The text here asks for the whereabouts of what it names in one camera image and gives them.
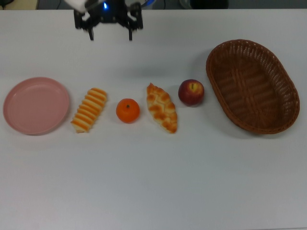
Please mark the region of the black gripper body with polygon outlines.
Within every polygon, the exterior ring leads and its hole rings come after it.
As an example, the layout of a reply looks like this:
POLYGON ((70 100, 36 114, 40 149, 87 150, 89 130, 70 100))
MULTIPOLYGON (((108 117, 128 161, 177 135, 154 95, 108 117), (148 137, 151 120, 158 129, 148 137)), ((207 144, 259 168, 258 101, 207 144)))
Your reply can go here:
POLYGON ((86 11, 92 21, 115 23, 128 16, 127 5, 124 0, 87 0, 86 11))

